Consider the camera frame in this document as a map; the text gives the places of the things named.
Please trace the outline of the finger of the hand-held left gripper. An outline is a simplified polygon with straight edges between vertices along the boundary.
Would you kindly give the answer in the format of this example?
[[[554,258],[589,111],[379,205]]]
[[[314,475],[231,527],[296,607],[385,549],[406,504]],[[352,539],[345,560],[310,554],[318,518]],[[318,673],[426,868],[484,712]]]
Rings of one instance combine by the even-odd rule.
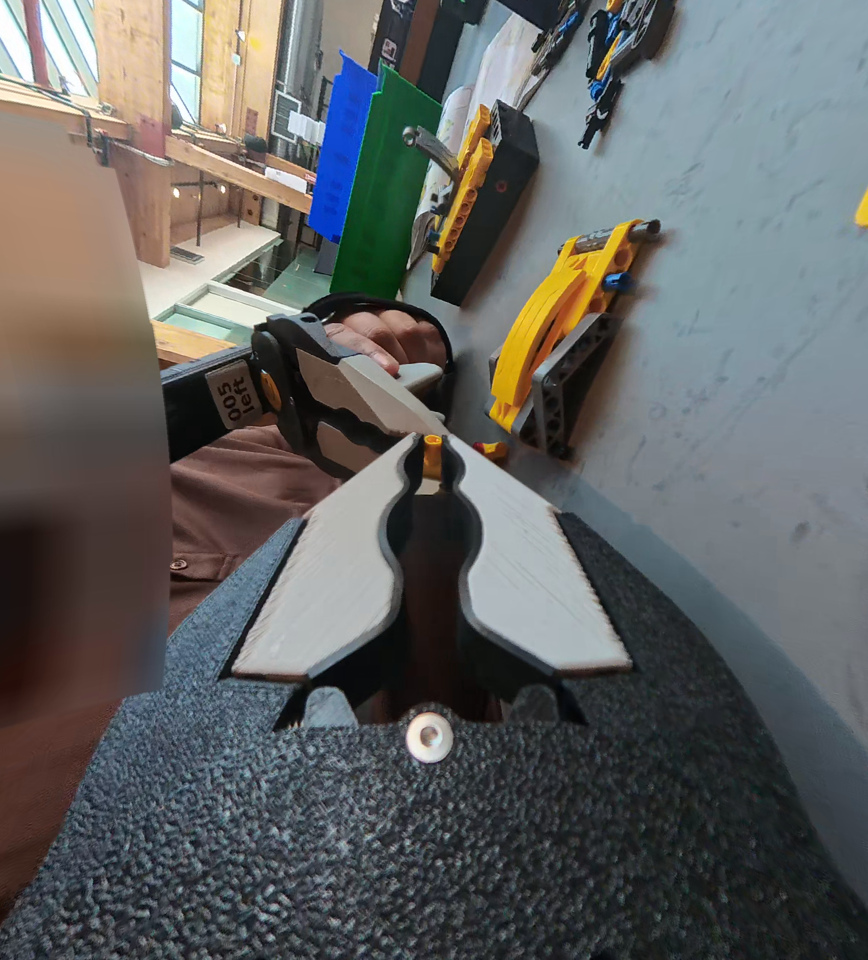
[[[340,360],[336,371],[343,384],[336,390],[334,409],[348,411],[390,436],[445,434],[443,416],[411,390],[437,386],[443,378],[439,366],[408,364],[393,375],[377,361],[358,354]]]
[[[372,424],[321,415],[311,434],[311,461],[325,474],[347,481],[404,439]]]

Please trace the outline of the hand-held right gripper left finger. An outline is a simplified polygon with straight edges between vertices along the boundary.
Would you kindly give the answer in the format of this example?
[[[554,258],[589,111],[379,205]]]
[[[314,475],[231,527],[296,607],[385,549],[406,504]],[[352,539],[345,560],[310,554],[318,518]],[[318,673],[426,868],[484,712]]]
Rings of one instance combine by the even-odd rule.
[[[314,681],[394,625],[423,460],[424,437],[403,438],[308,512],[248,627],[235,677]]]

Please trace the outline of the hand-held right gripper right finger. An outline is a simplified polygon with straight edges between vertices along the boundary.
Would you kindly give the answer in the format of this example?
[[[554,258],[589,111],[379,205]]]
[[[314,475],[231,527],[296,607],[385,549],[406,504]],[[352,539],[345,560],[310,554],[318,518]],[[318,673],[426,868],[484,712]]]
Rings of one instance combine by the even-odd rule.
[[[459,598],[476,635],[554,679],[630,671],[560,510],[455,436],[443,466],[472,523]]]

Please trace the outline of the yellow and grey brick assembly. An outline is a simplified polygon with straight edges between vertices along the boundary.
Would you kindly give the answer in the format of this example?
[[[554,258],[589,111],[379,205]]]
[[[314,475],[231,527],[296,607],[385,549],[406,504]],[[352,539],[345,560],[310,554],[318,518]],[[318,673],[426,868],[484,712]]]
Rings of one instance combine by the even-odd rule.
[[[633,264],[661,229],[659,219],[632,220],[564,241],[488,359],[487,414],[496,425],[551,457],[572,457],[580,407],[620,331],[611,305],[633,290]]]

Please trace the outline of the green board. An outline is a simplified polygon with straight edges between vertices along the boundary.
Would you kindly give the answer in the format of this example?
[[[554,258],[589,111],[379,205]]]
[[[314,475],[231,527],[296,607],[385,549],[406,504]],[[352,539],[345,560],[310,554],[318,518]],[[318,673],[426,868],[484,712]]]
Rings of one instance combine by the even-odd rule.
[[[435,134],[442,106],[389,66],[379,70],[330,292],[391,300],[407,270],[428,173],[427,158],[404,144],[404,129],[422,127]]]

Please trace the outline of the black and yellow brick block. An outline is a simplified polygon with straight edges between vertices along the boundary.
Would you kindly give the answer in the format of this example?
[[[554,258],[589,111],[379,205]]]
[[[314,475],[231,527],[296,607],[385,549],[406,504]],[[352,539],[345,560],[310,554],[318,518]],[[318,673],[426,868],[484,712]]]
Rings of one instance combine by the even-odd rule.
[[[497,100],[477,107],[456,155],[423,127],[405,128],[403,140],[448,177],[431,196],[434,221],[425,243],[432,254],[432,296],[462,306],[538,170],[533,123]]]

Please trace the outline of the blue board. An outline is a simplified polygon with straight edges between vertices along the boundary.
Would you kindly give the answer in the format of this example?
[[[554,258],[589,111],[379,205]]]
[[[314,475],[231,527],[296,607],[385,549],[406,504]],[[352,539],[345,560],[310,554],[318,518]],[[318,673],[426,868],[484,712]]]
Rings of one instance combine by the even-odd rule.
[[[341,242],[356,168],[374,94],[376,74],[339,51],[342,68],[335,76],[320,146],[308,225],[325,241]]]

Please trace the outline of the instruction booklet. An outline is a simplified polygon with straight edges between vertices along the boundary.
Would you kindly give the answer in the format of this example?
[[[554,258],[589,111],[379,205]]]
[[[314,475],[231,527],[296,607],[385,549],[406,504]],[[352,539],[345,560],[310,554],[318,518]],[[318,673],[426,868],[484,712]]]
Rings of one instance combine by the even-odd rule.
[[[500,2],[488,2],[480,23],[464,25],[442,100],[437,136],[457,153],[480,106],[502,102],[524,110],[540,30]]]

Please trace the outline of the pile of blue grey connectors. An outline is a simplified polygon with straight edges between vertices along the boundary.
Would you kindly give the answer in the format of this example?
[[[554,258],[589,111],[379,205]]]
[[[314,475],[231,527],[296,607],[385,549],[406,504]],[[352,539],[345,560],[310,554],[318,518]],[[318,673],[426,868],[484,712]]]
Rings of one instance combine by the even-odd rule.
[[[578,142],[583,150],[610,124],[625,75],[661,50],[677,9],[675,1],[609,1],[588,11],[590,6],[589,1],[560,2],[554,26],[543,30],[532,46],[531,72],[518,101],[520,106],[530,102],[585,28],[584,79],[591,104]]]

